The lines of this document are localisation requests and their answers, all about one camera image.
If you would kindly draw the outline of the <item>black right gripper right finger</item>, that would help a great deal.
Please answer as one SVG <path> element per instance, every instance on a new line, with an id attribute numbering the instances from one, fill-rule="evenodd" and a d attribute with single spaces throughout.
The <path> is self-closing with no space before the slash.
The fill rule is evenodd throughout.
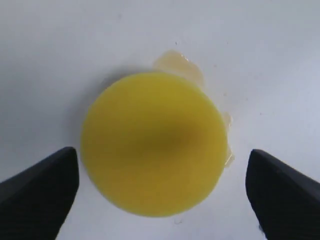
<path id="1" fill-rule="evenodd" d="M 245 189 L 268 240 L 320 238 L 320 184 L 276 157 L 251 151 Z"/>

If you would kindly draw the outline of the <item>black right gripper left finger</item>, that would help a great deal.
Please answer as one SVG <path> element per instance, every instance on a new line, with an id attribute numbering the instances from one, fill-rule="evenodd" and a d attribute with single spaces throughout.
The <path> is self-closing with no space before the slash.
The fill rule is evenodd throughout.
<path id="1" fill-rule="evenodd" d="M 0 238 L 54 240 L 79 188 L 73 147 L 64 147 L 0 184 Z"/>

